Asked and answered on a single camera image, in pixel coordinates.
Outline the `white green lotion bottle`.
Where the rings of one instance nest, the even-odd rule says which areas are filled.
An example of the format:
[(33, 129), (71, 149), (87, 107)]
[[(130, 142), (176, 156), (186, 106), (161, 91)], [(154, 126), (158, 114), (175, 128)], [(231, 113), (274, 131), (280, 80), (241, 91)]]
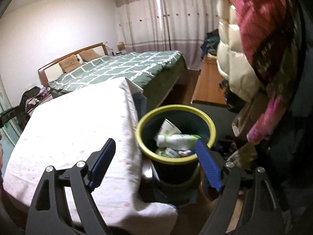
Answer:
[(158, 135), (156, 137), (156, 145), (159, 148), (170, 147), (178, 151), (193, 150), (197, 140), (200, 138), (198, 135), (187, 134)]

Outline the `white paper cup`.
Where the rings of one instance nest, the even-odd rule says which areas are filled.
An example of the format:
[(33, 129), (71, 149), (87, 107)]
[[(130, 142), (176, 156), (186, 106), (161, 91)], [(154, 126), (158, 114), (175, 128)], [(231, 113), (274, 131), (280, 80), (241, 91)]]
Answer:
[(172, 122), (170, 122), (168, 119), (165, 119), (157, 134), (171, 136), (175, 134), (181, 134), (181, 131)]

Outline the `yellow-rimmed dark trash bin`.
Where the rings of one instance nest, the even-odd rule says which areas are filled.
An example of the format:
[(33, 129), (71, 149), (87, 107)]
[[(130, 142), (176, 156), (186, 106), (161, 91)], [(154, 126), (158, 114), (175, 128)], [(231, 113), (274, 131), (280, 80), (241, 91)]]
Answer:
[(157, 144), (154, 138), (166, 119), (183, 134), (200, 136), (208, 147), (215, 143), (216, 128), (205, 112), (185, 105), (162, 106), (148, 112), (139, 120), (135, 136), (142, 153), (151, 159), (162, 182), (179, 185), (191, 179), (198, 165), (198, 158), (196, 154), (183, 158), (166, 158), (156, 154)]

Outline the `white floral table cloth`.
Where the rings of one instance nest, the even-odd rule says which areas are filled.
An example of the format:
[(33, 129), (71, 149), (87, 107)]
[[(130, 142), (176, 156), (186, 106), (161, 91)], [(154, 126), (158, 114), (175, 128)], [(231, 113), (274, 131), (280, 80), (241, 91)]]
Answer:
[(110, 227), (131, 234), (169, 234), (177, 220), (173, 206), (144, 203), (138, 190), (142, 154), (133, 96), (143, 89), (127, 78), (107, 80), (54, 98), (37, 107), (10, 156), (4, 189), (27, 212), (48, 166), (57, 170), (85, 161), (111, 138), (116, 152), (92, 197)]

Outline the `brown pillow left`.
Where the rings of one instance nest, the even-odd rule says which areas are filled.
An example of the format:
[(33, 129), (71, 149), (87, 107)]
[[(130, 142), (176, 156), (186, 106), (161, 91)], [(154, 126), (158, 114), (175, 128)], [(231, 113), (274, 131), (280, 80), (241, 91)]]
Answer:
[(70, 73), (81, 66), (75, 55), (71, 55), (59, 62), (60, 67), (64, 73)]

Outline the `brown pillow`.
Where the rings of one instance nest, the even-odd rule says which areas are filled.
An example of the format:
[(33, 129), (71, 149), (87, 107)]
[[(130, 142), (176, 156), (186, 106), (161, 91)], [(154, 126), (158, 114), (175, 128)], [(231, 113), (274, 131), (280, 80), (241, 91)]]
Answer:
[(95, 52), (93, 49), (84, 50), (84, 51), (81, 51), (78, 54), (81, 56), (82, 60), (85, 61), (85, 62), (90, 62), (90, 61), (92, 61), (94, 59), (102, 57), (100, 54)]
[(59, 62), (60, 67), (64, 73), (70, 73), (81, 66), (75, 55), (71, 55)]

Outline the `brown pillow right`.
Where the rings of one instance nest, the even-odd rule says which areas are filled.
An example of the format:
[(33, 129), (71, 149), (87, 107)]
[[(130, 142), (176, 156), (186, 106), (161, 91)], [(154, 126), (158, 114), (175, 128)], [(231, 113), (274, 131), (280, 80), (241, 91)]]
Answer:
[(81, 56), (82, 60), (85, 61), (85, 62), (90, 62), (90, 61), (92, 61), (94, 59), (102, 57), (100, 54), (95, 52), (93, 49), (84, 50), (84, 51), (81, 51), (78, 54)]

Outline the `pink fuzzy garment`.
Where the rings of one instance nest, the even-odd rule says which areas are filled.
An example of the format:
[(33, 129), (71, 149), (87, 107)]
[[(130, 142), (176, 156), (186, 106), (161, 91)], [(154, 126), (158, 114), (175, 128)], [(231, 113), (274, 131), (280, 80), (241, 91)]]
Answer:
[(286, 101), (281, 96), (270, 98), (266, 110), (247, 133), (248, 142), (257, 145), (267, 136), (271, 136), (285, 111)]

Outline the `beige hanging bag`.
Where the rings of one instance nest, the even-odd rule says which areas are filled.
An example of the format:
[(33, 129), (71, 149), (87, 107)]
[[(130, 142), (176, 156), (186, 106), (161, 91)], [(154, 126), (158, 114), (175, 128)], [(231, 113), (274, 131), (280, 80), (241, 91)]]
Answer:
[(266, 111), (268, 97), (257, 93), (250, 103), (246, 103), (232, 122), (235, 137), (247, 140), (246, 135), (257, 122), (258, 118)]

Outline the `long wooden low cabinet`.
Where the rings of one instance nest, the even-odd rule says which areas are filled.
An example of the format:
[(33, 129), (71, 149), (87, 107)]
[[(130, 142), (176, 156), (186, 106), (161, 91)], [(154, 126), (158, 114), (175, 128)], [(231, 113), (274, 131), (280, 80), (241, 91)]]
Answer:
[(219, 84), (222, 81), (215, 58), (205, 56), (197, 79), (192, 104), (226, 107), (227, 103)]

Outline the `green checked duvet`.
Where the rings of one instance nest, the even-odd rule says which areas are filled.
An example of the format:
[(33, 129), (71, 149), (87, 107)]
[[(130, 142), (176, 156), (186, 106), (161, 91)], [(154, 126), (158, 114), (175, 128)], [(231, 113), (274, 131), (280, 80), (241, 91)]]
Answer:
[(178, 50), (130, 52), (126, 55), (102, 56), (84, 62), (73, 71), (49, 80), (48, 85), (52, 90), (65, 94), (106, 80), (128, 78), (144, 88), (162, 73), (173, 74), (170, 77), (176, 78), (185, 68), (185, 60)]

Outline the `cream puffer jacket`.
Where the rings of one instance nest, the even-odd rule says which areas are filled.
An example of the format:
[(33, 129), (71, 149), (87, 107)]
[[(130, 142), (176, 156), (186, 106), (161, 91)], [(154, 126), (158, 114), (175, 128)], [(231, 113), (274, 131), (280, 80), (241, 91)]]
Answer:
[(251, 102), (261, 84), (243, 52), (232, 0), (218, 0), (217, 13), (220, 36), (216, 59), (218, 72), (228, 81), (232, 93)]

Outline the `pile of dark clothes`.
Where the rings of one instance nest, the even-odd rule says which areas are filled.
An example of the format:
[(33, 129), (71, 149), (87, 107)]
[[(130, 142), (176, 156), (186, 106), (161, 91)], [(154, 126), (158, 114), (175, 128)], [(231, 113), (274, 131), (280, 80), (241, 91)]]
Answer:
[(203, 44), (201, 45), (201, 59), (204, 59), (206, 55), (216, 56), (219, 42), (220, 36), (218, 29), (208, 32)]

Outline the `white purple curtain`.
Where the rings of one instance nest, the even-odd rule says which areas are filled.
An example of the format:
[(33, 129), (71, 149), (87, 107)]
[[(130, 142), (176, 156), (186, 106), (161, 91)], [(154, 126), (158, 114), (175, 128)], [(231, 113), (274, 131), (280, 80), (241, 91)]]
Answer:
[(127, 52), (179, 50), (189, 69), (200, 69), (201, 45), (218, 28), (218, 0), (113, 1)]

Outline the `red dotted quilted jacket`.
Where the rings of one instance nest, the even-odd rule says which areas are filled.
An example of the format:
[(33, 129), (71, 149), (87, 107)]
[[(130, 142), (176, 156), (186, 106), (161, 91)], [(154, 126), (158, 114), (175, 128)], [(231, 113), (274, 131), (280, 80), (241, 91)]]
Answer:
[(253, 64), (253, 56), (261, 43), (284, 20), (285, 0), (232, 0), (244, 54)]

